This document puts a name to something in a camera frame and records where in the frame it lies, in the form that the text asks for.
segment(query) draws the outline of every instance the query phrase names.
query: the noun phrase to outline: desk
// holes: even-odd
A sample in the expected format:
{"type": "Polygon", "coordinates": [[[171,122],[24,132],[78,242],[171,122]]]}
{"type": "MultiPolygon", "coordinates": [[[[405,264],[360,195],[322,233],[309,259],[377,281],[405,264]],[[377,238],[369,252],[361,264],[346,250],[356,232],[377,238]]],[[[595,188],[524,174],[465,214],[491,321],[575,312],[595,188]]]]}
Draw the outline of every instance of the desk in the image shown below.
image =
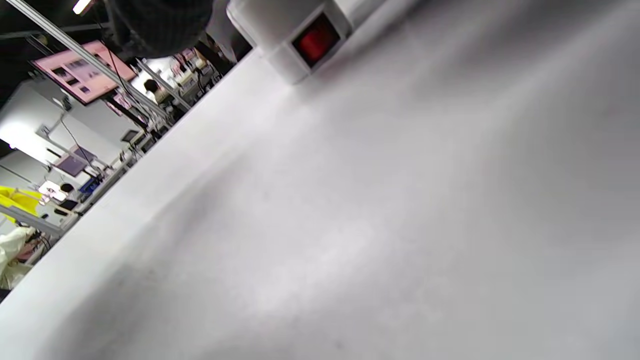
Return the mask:
{"type": "Polygon", "coordinates": [[[3,357],[639,358],[638,3],[406,3],[300,86],[234,68],[2,303],[3,357]]]}

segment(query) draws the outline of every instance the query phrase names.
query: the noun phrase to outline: black beanie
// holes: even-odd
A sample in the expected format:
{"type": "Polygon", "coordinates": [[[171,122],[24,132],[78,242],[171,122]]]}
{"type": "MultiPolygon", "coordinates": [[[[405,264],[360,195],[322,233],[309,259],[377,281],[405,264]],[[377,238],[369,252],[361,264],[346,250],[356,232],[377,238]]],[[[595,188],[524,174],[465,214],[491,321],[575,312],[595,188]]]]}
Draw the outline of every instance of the black beanie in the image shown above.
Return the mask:
{"type": "Polygon", "coordinates": [[[212,0],[106,0],[115,40],[131,55],[162,58],[193,47],[212,0]]]}

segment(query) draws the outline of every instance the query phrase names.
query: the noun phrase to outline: cable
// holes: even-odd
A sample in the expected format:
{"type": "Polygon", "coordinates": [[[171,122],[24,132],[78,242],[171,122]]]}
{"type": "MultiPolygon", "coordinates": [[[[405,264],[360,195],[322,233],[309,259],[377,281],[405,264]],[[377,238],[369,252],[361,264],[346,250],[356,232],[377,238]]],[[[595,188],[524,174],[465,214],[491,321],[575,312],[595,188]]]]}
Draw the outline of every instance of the cable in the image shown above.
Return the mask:
{"type": "MultiPolygon", "coordinates": [[[[95,6],[92,6],[92,10],[93,10],[93,20],[100,28],[100,37],[102,38],[102,43],[104,43],[105,42],[104,27],[102,27],[102,23],[100,22],[100,18],[98,16],[98,10],[96,9],[95,6]]],[[[136,99],[136,97],[133,96],[133,94],[129,91],[129,89],[124,85],[124,79],[122,78],[122,76],[120,76],[120,72],[118,71],[118,66],[116,66],[116,62],[113,59],[113,53],[108,48],[107,48],[107,51],[109,52],[109,57],[111,58],[111,63],[113,64],[113,70],[115,71],[116,75],[118,76],[118,79],[120,80],[120,85],[122,86],[122,89],[129,95],[129,98],[131,98],[131,100],[133,100],[138,106],[140,106],[140,110],[145,112],[145,115],[149,118],[149,120],[152,119],[151,114],[147,112],[144,105],[142,105],[142,103],[140,103],[136,99]]]]}
{"type": "Polygon", "coordinates": [[[89,157],[84,153],[84,149],[80,146],[80,144],[78,143],[78,141],[76,140],[76,137],[71,133],[71,130],[69,130],[69,128],[67,127],[67,125],[65,124],[65,121],[60,118],[60,124],[62,124],[62,126],[65,128],[65,130],[67,130],[67,132],[69,133],[69,135],[71,135],[71,139],[74,140],[74,143],[76,143],[76,146],[78,146],[78,149],[80,150],[80,153],[82,154],[83,158],[86,160],[86,162],[89,164],[89,166],[96,170],[98,172],[98,174],[100,173],[100,169],[96,168],[95,166],[93,166],[91,164],[91,160],[89,160],[89,157]]]}

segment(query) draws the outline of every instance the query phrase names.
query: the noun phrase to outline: person with dark hair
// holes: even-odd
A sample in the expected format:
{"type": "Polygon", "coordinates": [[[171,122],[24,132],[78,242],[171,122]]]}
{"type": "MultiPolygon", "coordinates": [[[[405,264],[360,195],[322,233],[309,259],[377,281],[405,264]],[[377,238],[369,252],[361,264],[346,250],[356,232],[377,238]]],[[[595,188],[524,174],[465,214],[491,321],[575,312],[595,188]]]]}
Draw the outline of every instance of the person with dark hair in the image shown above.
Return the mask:
{"type": "Polygon", "coordinates": [[[71,193],[75,189],[76,188],[74,188],[74,186],[69,184],[69,183],[64,183],[64,184],[60,185],[60,190],[65,192],[65,193],[67,193],[67,194],[71,193]]]}
{"type": "Polygon", "coordinates": [[[174,120],[180,120],[185,114],[185,112],[178,107],[177,104],[174,104],[175,99],[172,95],[170,95],[165,89],[161,88],[158,85],[156,80],[149,79],[144,83],[145,90],[154,94],[154,98],[156,99],[156,103],[163,106],[171,106],[172,107],[172,117],[174,120]]]}
{"type": "Polygon", "coordinates": [[[157,81],[153,79],[145,81],[144,86],[146,91],[152,92],[154,95],[160,90],[160,86],[158,85],[157,81]]]}
{"type": "MultiPolygon", "coordinates": [[[[67,193],[67,198],[59,204],[61,208],[73,210],[78,205],[78,201],[76,199],[77,195],[73,194],[74,190],[76,190],[76,188],[69,183],[60,185],[60,191],[67,193]]],[[[66,212],[59,209],[55,209],[53,212],[64,217],[68,215],[66,212]]]]}

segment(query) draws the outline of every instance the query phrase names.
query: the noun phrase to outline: small screen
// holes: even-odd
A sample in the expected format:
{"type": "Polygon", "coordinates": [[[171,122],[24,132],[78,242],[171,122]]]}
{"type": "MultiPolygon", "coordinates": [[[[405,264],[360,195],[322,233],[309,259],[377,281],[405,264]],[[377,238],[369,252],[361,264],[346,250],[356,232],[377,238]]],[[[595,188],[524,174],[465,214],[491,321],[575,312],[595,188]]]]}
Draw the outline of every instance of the small screen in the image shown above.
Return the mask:
{"type": "MultiPolygon", "coordinates": [[[[115,67],[124,81],[136,76],[136,73],[113,55],[102,42],[90,42],[83,47],[107,67],[115,67]]],[[[36,60],[33,64],[84,105],[90,104],[120,85],[71,50],[36,60]]]]}

